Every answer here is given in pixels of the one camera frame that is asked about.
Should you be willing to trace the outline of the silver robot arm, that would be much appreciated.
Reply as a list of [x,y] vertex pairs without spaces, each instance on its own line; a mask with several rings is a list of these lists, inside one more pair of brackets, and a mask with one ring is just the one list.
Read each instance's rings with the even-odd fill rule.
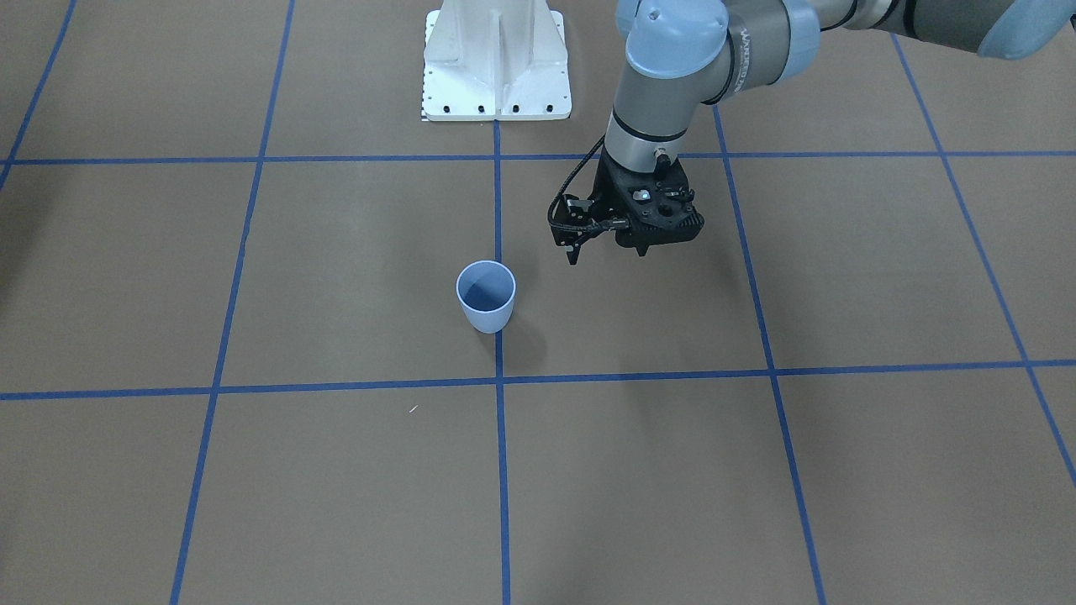
[[1072,1],[621,1],[625,66],[587,197],[548,209],[570,265],[604,233],[646,255],[699,236],[679,155],[698,105],[771,86],[815,61],[824,32],[877,30],[989,59],[1027,58],[1073,24]]

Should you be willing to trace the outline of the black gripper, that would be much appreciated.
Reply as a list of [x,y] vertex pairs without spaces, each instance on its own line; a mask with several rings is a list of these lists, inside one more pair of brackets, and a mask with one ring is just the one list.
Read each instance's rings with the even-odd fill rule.
[[[592,189],[597,222],[615,223],[615,244],[646,256],[656,245],[684,244],[699,236],[704,217],[694,203],[694,189],[680,160],[656,173],[634,172],[601,157]],[[567,245],[575,266],[584,241]]]

